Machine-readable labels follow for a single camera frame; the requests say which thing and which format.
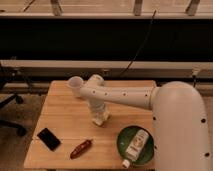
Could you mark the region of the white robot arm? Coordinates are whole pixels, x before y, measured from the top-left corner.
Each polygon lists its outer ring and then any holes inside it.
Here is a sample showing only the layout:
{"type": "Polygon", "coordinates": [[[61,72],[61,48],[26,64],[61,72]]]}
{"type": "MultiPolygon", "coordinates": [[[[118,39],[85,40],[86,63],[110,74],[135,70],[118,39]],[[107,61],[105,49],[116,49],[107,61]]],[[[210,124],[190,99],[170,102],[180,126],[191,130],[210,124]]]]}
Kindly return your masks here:
{"type": "Polygon", "coordinates": [[[153,113],[156,171],[213,171],[206,108],[193,86],[173,81],[161,87],[105,87],[92,76],[81,95],[153,113]]]}

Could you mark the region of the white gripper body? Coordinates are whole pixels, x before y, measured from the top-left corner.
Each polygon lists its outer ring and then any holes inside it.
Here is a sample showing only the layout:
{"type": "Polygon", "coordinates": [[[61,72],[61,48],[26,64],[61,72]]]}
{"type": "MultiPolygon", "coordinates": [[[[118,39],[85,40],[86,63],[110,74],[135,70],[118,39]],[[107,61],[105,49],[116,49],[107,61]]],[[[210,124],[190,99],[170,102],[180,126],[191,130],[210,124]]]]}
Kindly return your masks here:
{"type": "Polygon", "coordinates": [[[105,105],[102,105],[96,108],[91,108],[91,114],[93,118],[100,119],[100,120],[107,120],[110,115],[105,105]]]}

